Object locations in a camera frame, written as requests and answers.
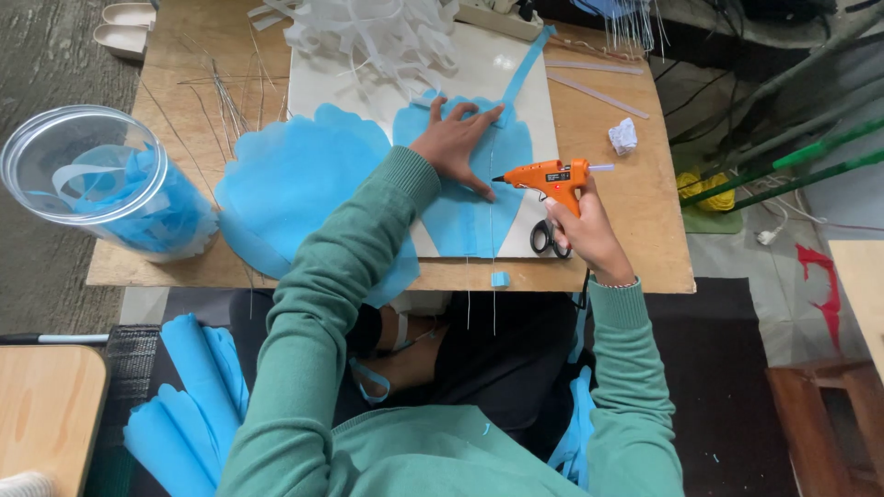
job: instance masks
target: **clear plastic container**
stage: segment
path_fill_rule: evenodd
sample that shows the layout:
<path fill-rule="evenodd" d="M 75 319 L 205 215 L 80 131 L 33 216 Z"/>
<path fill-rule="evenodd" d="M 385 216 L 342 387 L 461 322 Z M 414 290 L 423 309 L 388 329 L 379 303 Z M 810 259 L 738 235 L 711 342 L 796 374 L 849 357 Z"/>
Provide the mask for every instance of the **clear plastic container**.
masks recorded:
<path fill-rule="evenodd" d="M 3 183 L 41 218 L 163 263 L 201 254 L 217 230 L 211 203 L 131 116 L 98 105 L 30 118 L 0 152 Z"/>

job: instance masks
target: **bracelet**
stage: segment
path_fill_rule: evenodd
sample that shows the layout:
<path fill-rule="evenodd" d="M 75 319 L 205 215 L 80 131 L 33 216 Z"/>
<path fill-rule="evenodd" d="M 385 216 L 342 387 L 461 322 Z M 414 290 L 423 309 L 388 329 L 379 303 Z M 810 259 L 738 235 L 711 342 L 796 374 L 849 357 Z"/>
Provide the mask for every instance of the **bracelet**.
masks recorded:
<path fill-rule="evenodd" d="M 638 277 L 636 277 L 636 280 L 633 281 L 632 283 L 629 283 L 628 285 L 615 285 L 615 286 L 611 286 L 611 285 L 606 285 L 606 284 L 604 284 L 604 283 L 598 283 L 598 285 L 599 285 L 600 287 L 605 287 L 605 288 L 629 288 L 629 287 L 634 287 L 635 285 L 638 285 Z"/>

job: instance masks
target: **green sweater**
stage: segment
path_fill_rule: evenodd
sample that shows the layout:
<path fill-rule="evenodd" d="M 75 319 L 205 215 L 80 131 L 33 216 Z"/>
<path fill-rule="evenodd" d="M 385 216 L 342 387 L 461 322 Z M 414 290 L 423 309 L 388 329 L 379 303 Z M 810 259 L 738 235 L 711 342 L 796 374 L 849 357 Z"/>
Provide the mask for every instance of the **green sweater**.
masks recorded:
<path fill-rule="evenodd" d="M 219 496 L 586 495 L 475 406 L 378 409 L 332 429 L 344 335 L 408 226 L 439 192 L 415 152 L 387 158 L 298 249 L 273 295 L 270 335 Z M 587 448 L 596 497 L 682 495 L 674 412 L 639 285 L 590 283 L 596 376 Z"/>

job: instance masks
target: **orange glue gun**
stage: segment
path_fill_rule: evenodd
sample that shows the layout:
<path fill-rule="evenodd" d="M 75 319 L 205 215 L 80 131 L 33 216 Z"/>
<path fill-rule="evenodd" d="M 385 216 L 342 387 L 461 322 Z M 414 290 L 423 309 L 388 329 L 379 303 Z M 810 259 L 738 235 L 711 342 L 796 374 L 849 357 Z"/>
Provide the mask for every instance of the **orange glue gun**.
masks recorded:
<path fill-rule="evenodd" d="M 586 186 L 590 171 L 610 171 L 613 164 L 590 165 L 586 159 L 571 159 L 571 164 L 548 160 L 516 167 L 492 181 L 503 181 L 516 188 L 530 188 L 564 203 L 575 216 L 580 217 L 575 190 Z"/>

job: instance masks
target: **red paper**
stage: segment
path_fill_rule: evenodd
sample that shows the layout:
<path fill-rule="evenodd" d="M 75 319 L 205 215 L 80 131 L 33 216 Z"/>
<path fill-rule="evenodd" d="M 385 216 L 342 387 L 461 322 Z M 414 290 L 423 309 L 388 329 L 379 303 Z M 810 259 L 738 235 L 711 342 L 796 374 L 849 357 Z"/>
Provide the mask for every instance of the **red paper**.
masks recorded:
<path fill-rule="evenodd" d="M 807 281 L 807 264 L 816 264 L 825 269 L 829 275 L 829 298 L 822 304 L 811 302 L 811 305 L 819 309 L 823 313 L 826 320 L 826 326 L 829 331 L 829 337 L 832 339 L 834 349 L 841 354 L 841 342 L 839 341 L 838 328 L 841 319 L 838 317 L 838 311 L 841 310 L 841 295 L 838 294 L 838 277 L 834 272 L 834 262 L 832 259 L 820 254 L 812 248 L 804 248 L 795 244 L 798 249 L 798 262 L 804 267 L 804 281 Z"/>

